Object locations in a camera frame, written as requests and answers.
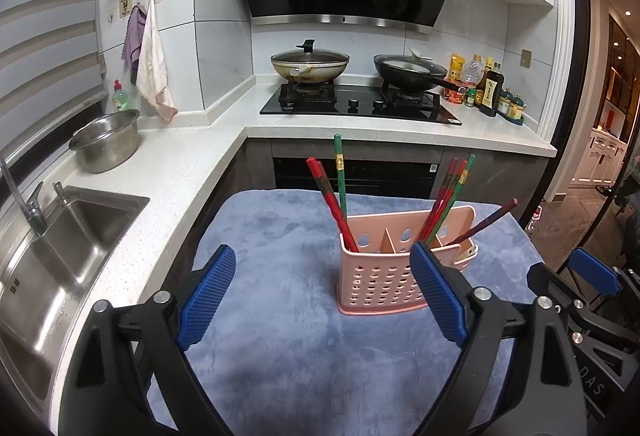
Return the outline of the white hanging towel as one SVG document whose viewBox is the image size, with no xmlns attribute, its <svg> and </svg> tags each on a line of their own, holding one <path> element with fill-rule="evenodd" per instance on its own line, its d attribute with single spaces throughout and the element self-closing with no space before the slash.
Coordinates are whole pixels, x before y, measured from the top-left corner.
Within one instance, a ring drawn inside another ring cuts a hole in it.
<svg viewBox="0 0 640 436">
<path fill-rule="evenodd" d="M 168 85 L 165 55 L 157 27 L 155 0 L 149 0 L 138 57 L 137 89 L 165 123 L 177 115 L 178 109 Z"/>
</svg>

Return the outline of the small green-capped jar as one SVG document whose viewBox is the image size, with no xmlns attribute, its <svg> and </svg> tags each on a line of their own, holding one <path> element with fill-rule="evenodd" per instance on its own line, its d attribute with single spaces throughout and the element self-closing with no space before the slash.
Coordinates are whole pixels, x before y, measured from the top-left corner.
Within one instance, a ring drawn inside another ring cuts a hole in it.
<svg viewBox="0 0 640 436">
<path fill-rule="evenodd" d="M 476 89 L 474 88 L 474 86 L 468 89 L 468 92 L 466 92 L 465 100 L 464 100 L 464 104 L 466 107 L 473 108 L 475 106 L 475 94 L 476 94 Z"/>
</svg>

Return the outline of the pink perforated utensil basket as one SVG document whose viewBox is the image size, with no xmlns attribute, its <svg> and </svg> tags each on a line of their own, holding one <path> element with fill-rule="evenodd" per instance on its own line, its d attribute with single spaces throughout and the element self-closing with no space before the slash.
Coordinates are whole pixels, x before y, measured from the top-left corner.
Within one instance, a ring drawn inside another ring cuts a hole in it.
<svg viewBox="0 0 640 436">
<path fill-rule="evenodd" d="M 413 278 L 410 249 L 429 211 L 351 216 L 347 224 L 358 250 L 340 243 L 342 266 L 336 285 L 337 308 L 344 315 L 375 316 L 415 311 L 427 305 Z M 450 210 L 430 244 L 439 262 L 463 271 L 475 259 L 477 244 L 470 238 L 454 239 L 475 222 L 475 209 L 458 205 Z"/>
</svg>

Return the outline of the grey lower cabinets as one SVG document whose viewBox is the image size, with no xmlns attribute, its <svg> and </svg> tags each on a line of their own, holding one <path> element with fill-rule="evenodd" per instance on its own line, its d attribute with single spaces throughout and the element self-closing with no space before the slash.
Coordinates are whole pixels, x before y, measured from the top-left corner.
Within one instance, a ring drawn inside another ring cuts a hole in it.
<svg viewBox="0 0 640 436">
<path fill-rule="evenodd" d="M 474 155 L 474 165 L 459 198 L 491 204 L 515 198 L 517 219 L 525 212 L 549 162 L 544 157 L 519 153 L 375 141 L 346 141 L 344 150 L 349 193 L 418 199 L 436 196 L 451 159 Z M 180 278 L 191 268 L 206 227 L 224 201 L 235 193 L 252 189 L 316 189 L 306 166 L 310 156 L 321 161 L 331 184 L 336 186 L 332 141 L 270 138 L 244 141 L 198 211 L 171 265 L 171 277 Z"/>
</svg>

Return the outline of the built-in black oven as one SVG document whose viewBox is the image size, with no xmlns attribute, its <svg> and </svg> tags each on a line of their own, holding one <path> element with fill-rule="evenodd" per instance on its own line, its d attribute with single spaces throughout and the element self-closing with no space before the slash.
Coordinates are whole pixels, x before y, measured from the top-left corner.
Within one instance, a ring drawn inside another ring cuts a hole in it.
<svg viewBox="0 0 640 436">
<path fill-rule="evenodd" d="M 422 162 L 346 160 L 346 193 L 428 199 L 439 165 Z M 318 190 L 304 158 L 274 158 L 274 180 L 280 189 Z"/>
</svg>

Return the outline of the green dish soap bottle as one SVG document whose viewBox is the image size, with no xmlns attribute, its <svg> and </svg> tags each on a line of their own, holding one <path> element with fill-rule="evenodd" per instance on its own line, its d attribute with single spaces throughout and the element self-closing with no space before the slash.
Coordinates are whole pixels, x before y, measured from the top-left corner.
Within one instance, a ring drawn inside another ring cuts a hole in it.
<svg viewBox="0 0 640 436">
<path fill-rule="evenodd" d="M 131 108 L 129 94 L 122 88 L 122 83 L 118 79 L 113 83 L 112 103 L 116 111 L 126 111 Z"/>
</svg>

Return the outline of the green chopstick with yellow band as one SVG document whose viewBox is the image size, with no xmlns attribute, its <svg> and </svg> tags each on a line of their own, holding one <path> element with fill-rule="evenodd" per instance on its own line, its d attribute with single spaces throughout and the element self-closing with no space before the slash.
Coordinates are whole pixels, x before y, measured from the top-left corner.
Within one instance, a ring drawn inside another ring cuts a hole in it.
<svg viewBox="0 0 640 436">
<path fill-rule="evenodd" d="M 342 137 L 340 134 L 334 135 L 334 159 L 336 167 L 336 177 L 338 194 L 340 195 L 340 206 L 344 219 L 347 219 L 347 197 L 346 197 L 346 178 L 345 178 L 345 159 Z"/>
</svg>

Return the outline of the dark maroon chopstick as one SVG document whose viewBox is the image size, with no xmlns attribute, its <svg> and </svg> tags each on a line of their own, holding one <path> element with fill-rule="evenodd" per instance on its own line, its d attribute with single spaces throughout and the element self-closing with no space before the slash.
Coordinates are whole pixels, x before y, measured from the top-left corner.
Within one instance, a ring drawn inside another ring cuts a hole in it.
<svg viewBox="0 0 640 436">
<path fill-rule="evenodd" d="M 485 217 L 482 221 L 480 221 L 475 226 L 471 227 L 465 233 L 459 235 L 457 238 L 454 238 L 454 240 L 449 241 L 447 245 L 460 245 L 460 243 L 462 243 L 466 239 L 472 238 L 473 236 L 478 234 L 480 231 L 486 229 L 493 223 L 497 222 L 498 219 L 501 219 L 504 215 L 510 213 L 517 205 L 518 205 L 518 199 L 512 198 L 510 201 L 508 201 L 507 203 L 503 204 L 500 208 L 498 208 L 498 210 L 496 210 L 494 213 L 491 213 L 491 215 L 488 215 L 487 217 Z"/>
</svg>

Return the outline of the clear plastic bottle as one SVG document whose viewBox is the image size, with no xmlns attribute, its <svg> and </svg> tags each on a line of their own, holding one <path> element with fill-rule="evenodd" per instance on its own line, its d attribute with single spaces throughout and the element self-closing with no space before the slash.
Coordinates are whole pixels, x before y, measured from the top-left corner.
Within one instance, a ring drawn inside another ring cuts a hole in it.
<svg viewBox="0 0 640 436">
<path fill-rule="evenodd" d="M 469 63 L 466 63 L 461 71 L 459 81 L 469 89 L 475 88 L 480 83 L 480 79 L 484 74 L 483 57 L 480 54 L 474 54 Z"/>
</svg>

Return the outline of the dark soy sauce bottle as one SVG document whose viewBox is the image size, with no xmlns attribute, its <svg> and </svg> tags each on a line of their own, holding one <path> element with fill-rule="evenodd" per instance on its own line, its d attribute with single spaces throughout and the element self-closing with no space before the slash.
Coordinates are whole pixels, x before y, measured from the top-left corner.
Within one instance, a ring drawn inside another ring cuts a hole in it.
<svg viewBox="0 0 640 436">
<path fill-rule="evenodd" d="M 487 72 L 483 98 L 480 101 L 480 112 L 488 117 L 495 117 L 498 111 L 500 94 L 503 89 L 504 75 L 501 65 L 494 63 L 494 66 Z"/>
</svg>

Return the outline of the stainless steel sink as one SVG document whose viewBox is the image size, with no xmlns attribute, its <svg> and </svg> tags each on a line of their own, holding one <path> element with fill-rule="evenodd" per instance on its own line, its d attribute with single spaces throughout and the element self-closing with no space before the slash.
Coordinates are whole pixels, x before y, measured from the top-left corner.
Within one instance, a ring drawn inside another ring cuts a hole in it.
<svg viewBox="0 0 640 436">
<path fill-rule="evenodd" d="M 44 209 L 47 230 L 1 239 L 1 364 L 47 419 L 70 330 L 102 268 L 147 197 L 68 186 Z"/>
</svg>

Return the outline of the black frying pan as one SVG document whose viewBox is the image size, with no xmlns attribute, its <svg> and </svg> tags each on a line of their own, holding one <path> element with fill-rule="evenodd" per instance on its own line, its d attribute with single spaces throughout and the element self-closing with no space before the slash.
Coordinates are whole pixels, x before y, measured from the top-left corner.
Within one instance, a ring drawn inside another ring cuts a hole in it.
<svg viewBox="0 0 640 436">
<path fill-rule="evenodd" d="M 400 94 L 419 96 L 424 92 L 444 88 L 459 91 L 461 84 L 447 80 L 445 67 L 431 59 L 396 54 L 378 54 L 373 63 L 382 78 L 384 88 L 398 89 Z"/>
</svg>

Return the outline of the chrome sink faucet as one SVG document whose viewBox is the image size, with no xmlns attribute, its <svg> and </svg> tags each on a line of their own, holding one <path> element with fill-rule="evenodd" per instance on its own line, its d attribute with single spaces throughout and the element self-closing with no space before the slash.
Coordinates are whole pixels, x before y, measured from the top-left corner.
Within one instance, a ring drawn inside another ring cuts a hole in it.
<svg viewBox="0 0 640 436">
<path fill-rule="evenodd" d="M 38 237 L 43 237 L 48 230 L 48 224 L 39 202 L 39 194 L 42 190 L 43 182 L 39 182 L 34 191 L 29 195 L 28 199 L 25 200 L 15 184 L 8 163 L 6 163 L 6 159 L 4 159 L 3 156 L 0 156 L 0 161 L 1 173 L 6 181 L 6 185 L 8 185 L 11 196 L 20 208 L 30 229 Z"/>
</svg>

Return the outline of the teal condiment jar set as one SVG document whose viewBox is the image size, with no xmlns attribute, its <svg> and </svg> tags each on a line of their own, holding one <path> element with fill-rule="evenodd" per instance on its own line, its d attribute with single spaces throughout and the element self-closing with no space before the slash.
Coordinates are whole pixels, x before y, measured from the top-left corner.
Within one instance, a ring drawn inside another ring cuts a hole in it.
<svg viewBox="0 0 640 436">
<path fill-rule="evenodd" d="M 516 125 L 524 124 L 524 109 L 526 105 L 520 95 L 512 94 L 508 89 L 500 92 L 497 112 L 500 117 Z"/>
</svg>

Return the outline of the brown wall switch plate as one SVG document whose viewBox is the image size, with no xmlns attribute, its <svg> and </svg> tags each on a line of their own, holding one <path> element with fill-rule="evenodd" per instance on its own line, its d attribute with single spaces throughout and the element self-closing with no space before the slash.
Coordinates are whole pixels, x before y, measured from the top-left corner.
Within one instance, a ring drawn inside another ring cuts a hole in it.
<svg viewBox="0 0 640 436">
<path fill-rule="evenodd" d="M 526 69 L 532 68 L 533 52 L 523 48 L 521 50 L 520 66 Z"/>
</svg>

